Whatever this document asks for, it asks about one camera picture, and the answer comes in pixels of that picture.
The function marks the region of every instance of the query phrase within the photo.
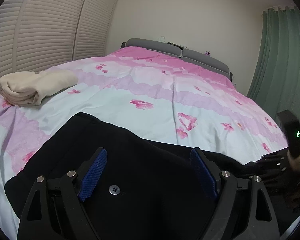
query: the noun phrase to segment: headboard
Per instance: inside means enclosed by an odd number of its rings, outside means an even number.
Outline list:
[[[178,57],[185,62],[189,62],[215,73],[221,74],[226,76],[230,81],[232,81],[232,73],[230,72],[228,66],[221,61],[204,55],[200,52],[190,50],[190,49],[180,49],[177,46],[172,44],[159,42],[159,41],[151,41],[146,39],[138,39],[138,38],[131,38],[127,42],[123,42],[121,48],[127,46],[135,46],[141,47],[157,52],[161,52],[167,54],[172,57]]]

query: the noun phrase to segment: closet door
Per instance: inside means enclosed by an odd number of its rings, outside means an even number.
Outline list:
[[[5,0],[0,77],[103,55],[116,0]]]

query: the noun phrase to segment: cream folded towel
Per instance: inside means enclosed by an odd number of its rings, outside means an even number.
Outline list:
[[[42,99],[77,84],[69,70],[15,72],[0,78],[0,94],[12,105],[38,106]]]

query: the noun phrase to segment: bed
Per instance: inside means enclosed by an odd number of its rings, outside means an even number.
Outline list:
[[[12,106],[0,95],[0,228],[8,238],[17,238],[19,219],[4,184],[77,112],[141,138],[200,147],[242,164],[286,148],[275,122],[236,91],[229,68],[204,56],[166,43],[130,39],[106,57],[48,69],[71,70],[79,82],[45,98],[40,106]]]

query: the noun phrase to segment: blue gripper pad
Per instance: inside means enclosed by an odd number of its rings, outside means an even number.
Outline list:
[[[96,187],[98,180],[103,172],[103,169],[107,163],[108,154],[105,149],[101,150],[98,157],[95,159],[89,171],[81,180],[81,188],[78,194],[80,201],[84,202],[87,197],[92,195],[94,188]]]
[[[190,152],[190,163],[205,195],[215,200],[218,197],[216,182],[195,149]]]

